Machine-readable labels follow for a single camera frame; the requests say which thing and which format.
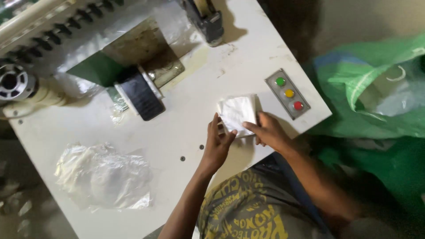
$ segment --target crumpled plastic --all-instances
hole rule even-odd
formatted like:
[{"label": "crumpled plastic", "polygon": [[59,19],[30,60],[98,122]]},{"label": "crumpled plastic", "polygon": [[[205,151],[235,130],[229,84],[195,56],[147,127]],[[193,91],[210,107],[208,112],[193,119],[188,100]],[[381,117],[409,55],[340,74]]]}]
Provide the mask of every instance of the crumpled plastic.
[{"label": "crumpled plastic", "polygon": [[234,129],[238,131],[236,138],[254,134],[245,129],[242,123],[247,121],[257,124],[255,94],[227,97],[218,102],[218,112],[228,132]]},{"label": "crumpled plastic", "polygon": [[141,209],[151,203],[149,163],[142,156],[120,155],[108,143],[68,145],[54,175],[80,209]]}]

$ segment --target yellow push button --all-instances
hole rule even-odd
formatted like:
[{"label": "yellow push button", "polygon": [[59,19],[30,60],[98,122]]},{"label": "yellow push button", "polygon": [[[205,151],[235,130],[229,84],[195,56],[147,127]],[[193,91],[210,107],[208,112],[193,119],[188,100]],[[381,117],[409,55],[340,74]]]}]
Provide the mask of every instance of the yellow push button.
[{"label": "yellow push button", "polygon": [[292,97],[294,97],[294,95],[295,95],[295,92],[293,90],[286,90],[285,91],[285,96],[288,97],[288,98],[292,98]]}]

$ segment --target white tissue stack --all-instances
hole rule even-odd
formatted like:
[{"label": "white tissue stack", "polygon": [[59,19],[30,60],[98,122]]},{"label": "white tissue stack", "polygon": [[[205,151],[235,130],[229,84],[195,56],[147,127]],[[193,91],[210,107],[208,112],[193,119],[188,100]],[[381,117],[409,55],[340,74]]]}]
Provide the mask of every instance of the white tissue stack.
[{"label": "white tissue stack", "polygon": [[242,126],[244,121],[256,124],[255,94],[228,97],[218,102],[218,112],[227,132],[237,130],[236,137],[253,135],[254,133]]}]

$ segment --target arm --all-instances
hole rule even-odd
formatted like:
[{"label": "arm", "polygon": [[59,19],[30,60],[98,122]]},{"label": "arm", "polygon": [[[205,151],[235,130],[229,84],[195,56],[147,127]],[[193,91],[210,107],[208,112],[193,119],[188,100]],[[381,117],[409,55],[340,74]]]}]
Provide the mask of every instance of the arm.
[{"label": "arm", "polygon": [[314,160],[296,149],[275,118],[264,112],[259,112],[258,117],[261,126],[245,122],[244,127],[257,135],[257,145],[269,145],[287,160],[333,230],[339,231],[360,217],[360,206],[321,172]]},{"label": "arm", "polygon": [[208,184],[226,160],[230,144],[237,133],[237,131],[232,131],[227,135],[219,135],[218,130],[223,128],[223,125],[218,125],[220,121],[221,119],[216,113],[208,125],[207,145],[201,163],[162,228],[158,239],[192,238]]}]

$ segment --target right hand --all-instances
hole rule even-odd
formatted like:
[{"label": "right hand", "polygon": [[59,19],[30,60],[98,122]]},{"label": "right hand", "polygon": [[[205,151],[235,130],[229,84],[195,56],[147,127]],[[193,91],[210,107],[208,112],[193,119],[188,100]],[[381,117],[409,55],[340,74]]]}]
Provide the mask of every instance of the right hand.
[{"label": "right hand", "polygon": [[283,131],[282,126],[278,120],[265,112],[258,112],[258,124],[255,125],[250,122],[242,123],[247,130],[252,131],[257,135],[256,145],[261,144],[263,147],[266,145],[272,147],[275,151],[284,150],[285,146],[291,144],[290,138]]}]

